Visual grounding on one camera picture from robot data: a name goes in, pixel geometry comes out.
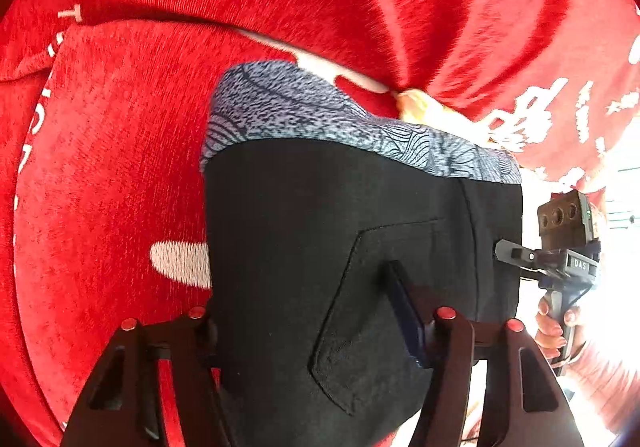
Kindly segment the person's right hand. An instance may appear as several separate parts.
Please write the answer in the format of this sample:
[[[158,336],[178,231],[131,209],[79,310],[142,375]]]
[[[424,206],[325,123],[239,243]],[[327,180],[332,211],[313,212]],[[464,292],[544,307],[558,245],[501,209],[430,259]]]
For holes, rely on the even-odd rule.
[[[549,304],[543,297],[538,303],[536,315],[537,332],[534,340],[542,355],[549,363],[560,361],[561,349],[568,344],[564,337],[561,323],[554,320],[549,314]],[[582,325],[582,308],[573,306],[565,311],[563,317],[564,326],[574,331],[574,340],[568,358],[575,358],[586,344],[585,327]]]

